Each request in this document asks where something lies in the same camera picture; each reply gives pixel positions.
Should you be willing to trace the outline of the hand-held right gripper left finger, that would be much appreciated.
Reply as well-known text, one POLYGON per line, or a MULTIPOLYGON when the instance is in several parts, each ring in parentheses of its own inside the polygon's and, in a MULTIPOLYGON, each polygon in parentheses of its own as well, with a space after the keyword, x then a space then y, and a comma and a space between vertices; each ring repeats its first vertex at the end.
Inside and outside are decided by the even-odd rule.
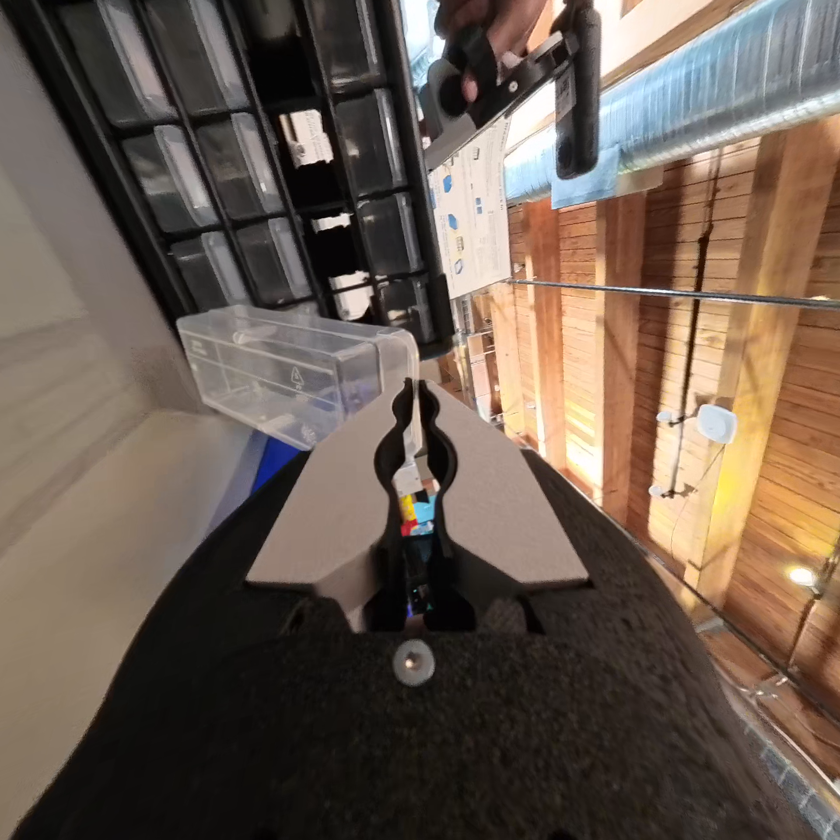
POLYGON ((335 601, 355 632, 383 587, 375 549, 406 459, 416 378, 385 389, 309 453, 248 570, 249 585, 335 601))

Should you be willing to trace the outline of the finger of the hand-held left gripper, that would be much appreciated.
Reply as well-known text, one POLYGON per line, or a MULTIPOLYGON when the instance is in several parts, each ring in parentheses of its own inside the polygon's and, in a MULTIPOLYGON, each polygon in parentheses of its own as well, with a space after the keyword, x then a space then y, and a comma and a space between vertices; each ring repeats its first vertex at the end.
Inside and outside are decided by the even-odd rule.
POLYGON ((458 117, 445 115, 441 117, 439 131, 431 139, 424 153, 424 165, 427 172, 436 170, 488 129, 500 125, 502 134, 507 136, 510 123, 510 117, 507 114, 494 112, 490 116, 483 115, 476 106, 475 103, 458 117))

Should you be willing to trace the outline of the blue plastic bin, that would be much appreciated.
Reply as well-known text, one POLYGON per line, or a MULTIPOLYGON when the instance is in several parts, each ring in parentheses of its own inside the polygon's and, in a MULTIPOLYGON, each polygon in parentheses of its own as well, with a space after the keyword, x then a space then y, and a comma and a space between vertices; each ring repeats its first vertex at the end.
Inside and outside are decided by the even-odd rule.
POLYGON ((255 430, 244 455, 245 498, 253 496, 300 453, 298 448, 255 430))

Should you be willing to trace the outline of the person's left hand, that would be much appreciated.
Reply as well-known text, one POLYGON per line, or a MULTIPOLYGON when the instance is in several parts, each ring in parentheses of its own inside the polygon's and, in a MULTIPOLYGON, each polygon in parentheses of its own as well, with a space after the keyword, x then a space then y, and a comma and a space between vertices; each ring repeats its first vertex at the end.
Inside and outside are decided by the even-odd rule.
POLYGON ((551 26, 555 2, 548 1, 441 1, 433 29, 449 43, 463 28, 479 26, 485 32, 496 61, 498 81, 527 54, 538 30, 545 37, 551 26))

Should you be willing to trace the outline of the white ceiling sensor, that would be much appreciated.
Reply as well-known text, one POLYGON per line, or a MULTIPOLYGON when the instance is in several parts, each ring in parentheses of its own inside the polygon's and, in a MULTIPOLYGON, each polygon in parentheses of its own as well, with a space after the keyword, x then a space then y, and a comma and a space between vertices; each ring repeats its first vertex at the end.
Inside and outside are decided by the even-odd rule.
POLYGON ((723 406, 705 403, 697 409, 696 430, 712 443, 729 445, 737 436, 738 429, 737 415, 723 406))

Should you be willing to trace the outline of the white instruction poster board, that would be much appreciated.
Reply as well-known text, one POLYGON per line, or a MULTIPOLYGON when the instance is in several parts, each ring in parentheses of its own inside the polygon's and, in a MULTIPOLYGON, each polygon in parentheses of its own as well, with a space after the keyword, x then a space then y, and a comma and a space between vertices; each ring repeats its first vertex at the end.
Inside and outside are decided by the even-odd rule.
POLYGON ((501 119, 428 177, 438 250, 451 301, 511 276, 501 119))

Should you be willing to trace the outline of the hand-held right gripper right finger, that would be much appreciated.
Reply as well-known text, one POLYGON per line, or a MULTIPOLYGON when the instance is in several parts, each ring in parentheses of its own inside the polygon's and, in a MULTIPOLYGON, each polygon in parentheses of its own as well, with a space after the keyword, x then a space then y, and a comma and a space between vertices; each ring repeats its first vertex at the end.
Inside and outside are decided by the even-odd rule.
POLYGON ((497 601, 588 586, 523 450, 435 383, 421 381, 420 413, 440 485, 427 564, 438 621, 469 624, 497 601))

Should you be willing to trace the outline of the thin metal rod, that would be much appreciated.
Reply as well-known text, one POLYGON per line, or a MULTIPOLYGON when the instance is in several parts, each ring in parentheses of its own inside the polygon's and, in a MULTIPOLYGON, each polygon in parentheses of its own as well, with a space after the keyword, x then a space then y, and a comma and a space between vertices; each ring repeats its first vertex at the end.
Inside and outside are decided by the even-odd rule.
POLYGON ((821 312, 839 312, 839 300, 823 297, 783 297, 769 295, 754 295, 737 292, 715 292, 703 290, 676 290, 654 287, 622 287, 598 284, 581 284, 569 282, 551 282, 536 279, 506 280, 508 285, 522 287, 539 287, 567 291, 591 291, 600 293, 614 293, 627 296, 645 298, 665 298, 692 301, 725 302, 750 306, 773 306, 782 308, 797 308, 821 312))

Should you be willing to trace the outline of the silver ventilation duct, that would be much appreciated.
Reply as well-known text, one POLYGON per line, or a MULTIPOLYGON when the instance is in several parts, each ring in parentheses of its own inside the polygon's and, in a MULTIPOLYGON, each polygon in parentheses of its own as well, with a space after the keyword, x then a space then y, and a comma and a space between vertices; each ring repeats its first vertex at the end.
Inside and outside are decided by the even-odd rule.
POLYGON ((600 156, 569 181, 555 128, 505 160, 507 204, 616 196, 625 175, 838 114, 839 2, 758 2, 601 95, 600 156))

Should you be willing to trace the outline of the clear plastic drawer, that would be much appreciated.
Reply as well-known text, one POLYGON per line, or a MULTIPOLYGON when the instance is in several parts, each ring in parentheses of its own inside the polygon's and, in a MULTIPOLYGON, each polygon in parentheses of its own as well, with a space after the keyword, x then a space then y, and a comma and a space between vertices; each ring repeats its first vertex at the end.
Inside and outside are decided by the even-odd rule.
POLYGON ((205 406, 300 450, 419 375, 410 332, 304 306, 238 304, 179 318, 176 328, 205 406))

